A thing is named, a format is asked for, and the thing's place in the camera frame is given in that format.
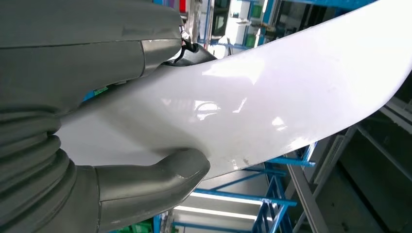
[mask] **gray robot arm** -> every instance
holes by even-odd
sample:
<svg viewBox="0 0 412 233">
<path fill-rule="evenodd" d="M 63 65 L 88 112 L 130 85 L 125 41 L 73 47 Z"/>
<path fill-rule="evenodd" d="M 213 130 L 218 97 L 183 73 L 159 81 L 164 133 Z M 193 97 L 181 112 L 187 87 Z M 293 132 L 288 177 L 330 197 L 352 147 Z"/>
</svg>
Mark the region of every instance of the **gray robot arm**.
<svg viewBox="0 0 412 233">
<path fill-rule="evenodd" d="M 0 2 L 0 232 L 107 232 L 197 186 L 210 164 L 196 149 L 152 166 L 77 166 L 53 135 L 87 91 L 174 56 L 179 26 L 172 9 L 144 0 Z"/>
</svg>

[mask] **blue rack frame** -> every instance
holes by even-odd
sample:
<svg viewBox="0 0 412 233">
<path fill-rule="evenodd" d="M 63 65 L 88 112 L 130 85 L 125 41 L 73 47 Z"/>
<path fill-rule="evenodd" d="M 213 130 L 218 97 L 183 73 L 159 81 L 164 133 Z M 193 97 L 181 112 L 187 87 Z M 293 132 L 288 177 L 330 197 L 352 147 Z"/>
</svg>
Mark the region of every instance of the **blue rack frame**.
<svg viewBox="0 0 412 233">
<path fill-rule="evenodd" d="M 284 0 L 284 1 L 355 10 L 363 6 L 366 6 L 370 3 L 373 3 L 375 0 L 350 0 L 350 1 L 345 1 L 345 0 Z"/>
<path fill-rule="evenodd" d="M 313 150 L 316 147 L 318 142 L 314 142 L 309 146 L 306 146 L 305 152 L 302 158 L 286 158 L 285 156 L 280 156 L 274 159 L 267 161 L 268 163 L 275 163 L 275 164 L 290 164 L 290 165 L 297 165 L 297 166 L 315 166 L 316 163 L 310 161 L 310 157 L 312 156 Z"/>
<path fill-rule="evenodd" d="M 198 224 L 188 224 L 182 222 L 174 222 L 174 226 L 183 226 L 183 227 L 192 227 L 192 228 L 200 228 L 200 229 L 208 229 L 208 230 L 217 230 L 222 232 L 238 232 L 238 233 L 255 233 L 255 232 L 263 232 L 261 225 L 264 224 L 266 232 L 274 233 L 279 226 L 282 227 L 284 222 L 289 222 L 288 219 L 284 220 L 284 217 L 287 215 L 286 210 L 288 207 L 296 206 L 297 202 L 293 200 L 287 200 L 284 195 L 283 187 L 280 185 L 280 177 L 286 175 L 286 172 L 283 170 L 277 170 L 273 167 L 266 167 L 264 169 L 261 168 L 246 168 L 246 171 L 256 172 L 251 174 L 247 177 L 219 185 L 212 189 L 201 189 L 197 188 L 193 192 L 194 193 L 201 193 L 201 194 L 209 194 L 221 197 L 231 197 L 231 198 L 238 198 L 244 200 L 255 200 L 261 201 L 262 205 L 260 207 L 259 213 L 257 215 L 257 219 L 254 222 L 253 228 L 251 231 L 244 231 L 238 229 L 227 229 L 227 228 L 220 228 L 220 227 L 213 227 L 213 226 L 205 226 L 205 225 L 198 225 Z M 267 175 L 271 177 L 271 182 L 268 186 L 268 190 L 265 196 L 253 196 L 253 195 L 244 195 L 244 194 L 237 194 L 237 193 L 229 193 L 229 192 L 222 192 L 218 191 L 224 187 L 243 182 L 248 179 L 252 179 L 254 177 L 260 175 Z M 268 221 L 267 213 L 270 213 L 270 218 L 272 219 L 272 223 Z"/>
<path fill-rule="evenodd" d="M 272 13 L 272 7 L 273 7 L 274 3 L 275 3 L 275 0 L 268 0 L 268 4 L 266 5 L 265 13 L 263 13 L 262 23 L 269 24 L 269 19 L 270 19 L 270 15 Z M 261 28 L 260 29 L 259 41 L 257 43 L 258 46 L 263 45 L 263 43 L 265 41 L 265 36 L 264 36 L 265 33 L 266 33 L 266 29 Z"/>
<path fill-rule="evenodd" d="M 237 179 L 235 181 L 219 185 L 211 189 L 201 189 L 197 188 L 193 192 L 200 194 L 215 195 L 221 197 L 231 197 L 244 200 L 254 200 L 261 201 L 257 218 L 253 224 L 251 231 L 239 230 L 239 229 L 229 229 L 215 226 L 206 226 L 192 223 L 174 222 L 173 226 L 183 226 L 190 228 L 206 229 L 206 230 L 216 230 L 221 232 L 232 232 L 232 233 L 275 233 L 279 228 L 282 233 L 292 233 L 292 224 L 287 213 L 289 207 L 296 206 L 297 202 L 293 200 L 288 200 L 285 197 L 285 190 L 281 182 L 281 177 L 286 176 L 286 172 L 283 170 L 276 169 L 274 167 L 275 163 L 288 164 L 288 165 L 298 165 L 298 166 L 313 166 L 314 162 L 310 161 L 310 157 L 313 150 L 316 147 L 317 142 L 312 143 L 305 147 L 301 159 L 291 159 L 284 156 L 274 158 L 263 163 L 264 168 L 249 167 L 243 170 L 253 172 L 251 175 Z M 243 182 L 249 179 L 253 179 L 260 175 L 266 175 L 268 180 L 268 189 L 265 196 L 253 196 L 245 194 L 237 194 L 230 192 L 219 191 L 219 189 L 234 185 L 239 182 Z M 160 233 L 160 216 L 154 217 L 154 233 Z"/>
<path fill-rule="evenodd" d="M 159 4 L 159 5 L 163 5 L 163 4 L 164 4 L 164 0 L 153 0 L 153 3 Z"/>
</svg>

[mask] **curved white panel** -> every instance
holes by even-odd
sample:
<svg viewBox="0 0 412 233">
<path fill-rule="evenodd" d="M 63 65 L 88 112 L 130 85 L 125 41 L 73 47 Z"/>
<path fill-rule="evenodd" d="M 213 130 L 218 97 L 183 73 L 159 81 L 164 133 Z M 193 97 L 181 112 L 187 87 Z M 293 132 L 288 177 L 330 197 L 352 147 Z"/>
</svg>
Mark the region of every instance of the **curved white panel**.
<svg viewBox="0 0 412 233">
<path fill-rule="evenodd" d="M 380 0 L 227 58 L 160 67 L 65 120 L 77 164 L 152 164 L 195 147 L 208 178 L 257 164 L 372 114 L 411 70 L 408 0 Z"/>
</svg>

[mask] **green object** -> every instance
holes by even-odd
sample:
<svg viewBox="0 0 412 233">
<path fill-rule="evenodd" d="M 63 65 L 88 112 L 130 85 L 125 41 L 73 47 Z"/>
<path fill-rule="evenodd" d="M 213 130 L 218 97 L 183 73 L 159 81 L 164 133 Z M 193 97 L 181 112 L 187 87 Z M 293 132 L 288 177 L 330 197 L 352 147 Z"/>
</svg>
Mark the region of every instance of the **green object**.
<svg viewBox="0 0 412 233">
<path fill-rule="evenodd" d="M 132 224 L 117 230 L 117 233 L 152 233 L 152 224 L 148 221 Z"/>
<path fill-rule="evenodd" d="M 256 36 L 253 34 L 248 34 L 246 37 L 246 47 L 253 48 L 255 46 Z"/>
<path fill-rule="evenodd" d="M 260 5 L 253 5 L 251 17 L 260 18 L 263 7 Z"/>
<path fill-rule="evenodd" d="M 102 87 L 100 89 L 97 89 L 97 90 L 94 91 L 94 95 L 96 96 L 96 95 L 102 93 L 103 91 L 105 91 L 107 89 L 108 89 L 107 87 Z"/>
</svg>

